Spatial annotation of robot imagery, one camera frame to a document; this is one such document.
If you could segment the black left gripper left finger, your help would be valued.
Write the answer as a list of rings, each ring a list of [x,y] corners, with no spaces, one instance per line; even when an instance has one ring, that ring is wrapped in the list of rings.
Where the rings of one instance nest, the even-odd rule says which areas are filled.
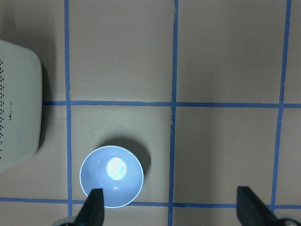
[[[103,189],[92,189],[73,224],[75,226],[102,226],[103,223]]]

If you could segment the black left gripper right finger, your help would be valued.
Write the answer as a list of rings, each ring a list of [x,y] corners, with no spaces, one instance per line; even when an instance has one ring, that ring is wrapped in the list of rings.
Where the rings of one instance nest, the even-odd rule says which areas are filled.
[[[237,187],[237,218],[242,226],[279,226],[278,218],[248,186]]]

